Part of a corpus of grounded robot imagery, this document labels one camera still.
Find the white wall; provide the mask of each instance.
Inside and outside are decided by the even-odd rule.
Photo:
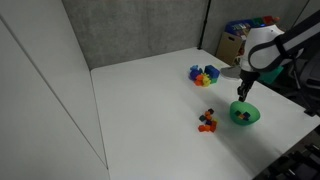
[[[0,0],[0,14],[105,161],[91,77],[60,0]]]
[[[108,170],[0,21],[0,179],[108,180]]]

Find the cardboard box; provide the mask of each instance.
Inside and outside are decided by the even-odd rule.
[[[245,37],[238,37],[227,32],[223,32],[216,57],[230,66],[237,64],[236,59],[239,51],[244,47]]]

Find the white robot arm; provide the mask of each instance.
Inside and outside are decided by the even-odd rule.
[[[320,42],[320,10],[287,32],[276,25],[252,28],[240,62],[242,84],[238,88],[239,101],[245,101],[260,72],[272,71],[295,60],[314,39]]]

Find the white table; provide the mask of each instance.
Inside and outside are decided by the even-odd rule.
[[[94,69],[92,78],[111,180],[251,179],[320,123],[303,108],[255,83],[247,102],[261,112],[242,127],[229,118],[241,81],[219,77],[197,87],[192,65],[226,64],[205,51],[186,49]],[[199,133],[209,108],[215,133]]]

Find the green bowl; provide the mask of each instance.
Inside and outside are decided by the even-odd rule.
[[[247,102],[235,101],[230,106],[230,118],[241,126],[247,126],[260,119],[260,112]]]

